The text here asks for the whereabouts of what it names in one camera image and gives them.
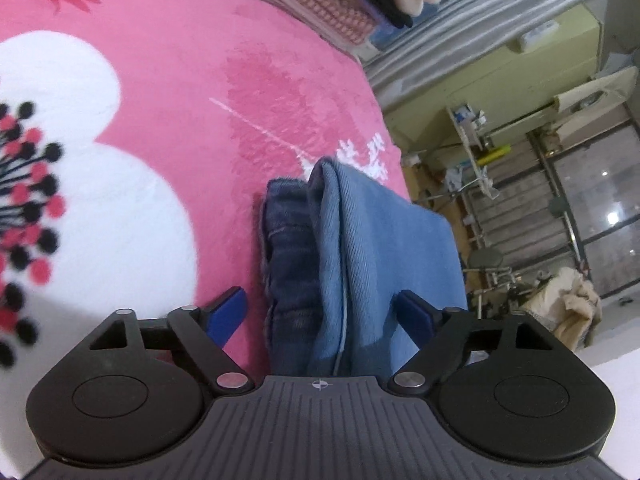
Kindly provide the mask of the pink floral bed blanket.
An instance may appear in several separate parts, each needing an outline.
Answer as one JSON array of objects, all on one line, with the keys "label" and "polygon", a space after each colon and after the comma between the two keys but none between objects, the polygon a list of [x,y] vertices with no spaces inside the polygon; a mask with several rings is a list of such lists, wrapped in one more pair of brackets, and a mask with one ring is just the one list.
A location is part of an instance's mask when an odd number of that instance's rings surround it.
[{"label": "pink floral bed blanket", "polygon": [[107,315],[233,286],[268,368],[267,183],[332,156],[405,194],[360,64],[259,0],[1,0],[1,471],[40,462],[29,391]]}]

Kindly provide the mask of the grey curtain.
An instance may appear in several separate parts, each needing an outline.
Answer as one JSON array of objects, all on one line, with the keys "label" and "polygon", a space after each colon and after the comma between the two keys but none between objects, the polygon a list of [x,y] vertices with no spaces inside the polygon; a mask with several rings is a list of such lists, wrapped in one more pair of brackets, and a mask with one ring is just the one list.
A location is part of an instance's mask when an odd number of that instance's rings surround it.
[{"label": "grey curtain", "polygon": [[364,66],[382,110],[585,0],[444,0]]}]

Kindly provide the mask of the wheelchair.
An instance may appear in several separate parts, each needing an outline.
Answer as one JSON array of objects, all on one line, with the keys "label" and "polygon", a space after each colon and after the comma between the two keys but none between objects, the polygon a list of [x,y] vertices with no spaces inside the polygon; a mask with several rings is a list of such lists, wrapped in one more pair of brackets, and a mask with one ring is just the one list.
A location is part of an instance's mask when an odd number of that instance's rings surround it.
[{"label": "wheelchair", "polygon": [[466,294],[469,310],[478,320],[504,318],[521,310],[552,279],[551,272],[541,270],[527,281],[503,260],[501,252],[486,247],[472,250],[469,257],[461,261],[464,278],[470,274],[480,276],[480,287]]}]

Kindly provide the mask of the beige coat on wheelchair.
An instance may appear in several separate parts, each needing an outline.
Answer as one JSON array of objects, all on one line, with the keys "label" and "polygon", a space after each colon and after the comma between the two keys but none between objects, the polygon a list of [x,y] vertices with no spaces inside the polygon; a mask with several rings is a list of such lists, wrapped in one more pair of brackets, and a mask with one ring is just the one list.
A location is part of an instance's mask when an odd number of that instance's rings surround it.
[{"label": "beige coat on wheelchair", "polygon": [[538,289],[522,310],[574,352],[593,344],[603,316],[601,298],[593,284],[567,266]]}]

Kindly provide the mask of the cluttered side table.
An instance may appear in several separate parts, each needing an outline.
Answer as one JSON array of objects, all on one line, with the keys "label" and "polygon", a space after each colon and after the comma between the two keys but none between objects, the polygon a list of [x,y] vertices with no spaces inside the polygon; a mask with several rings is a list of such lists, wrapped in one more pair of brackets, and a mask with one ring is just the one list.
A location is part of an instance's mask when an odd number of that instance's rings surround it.
[{"label": "cluttered side table", "polygon": [[468,104],[444,106],[435,113],[419,140],[402,154],[401,169],[413,203],[438,212],[458,205],[461,222],[472,241],[483,245],[485,233],[472,199],[493,202],[499,196],[489,166],[509,155],[487,132],[487,116]]}]

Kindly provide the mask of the blue denim jeans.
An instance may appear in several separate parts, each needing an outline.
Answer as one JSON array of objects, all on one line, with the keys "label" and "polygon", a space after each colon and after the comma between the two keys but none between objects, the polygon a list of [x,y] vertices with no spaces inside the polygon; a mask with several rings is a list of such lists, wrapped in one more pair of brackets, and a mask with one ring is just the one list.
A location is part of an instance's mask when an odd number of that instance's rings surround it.
[{"label": "blue denim jeans", "polygon": [[400,292],[466,306],[449,222],[333,158],[268,183],[260,236],[273,374],[390,378],[418,351]]}]

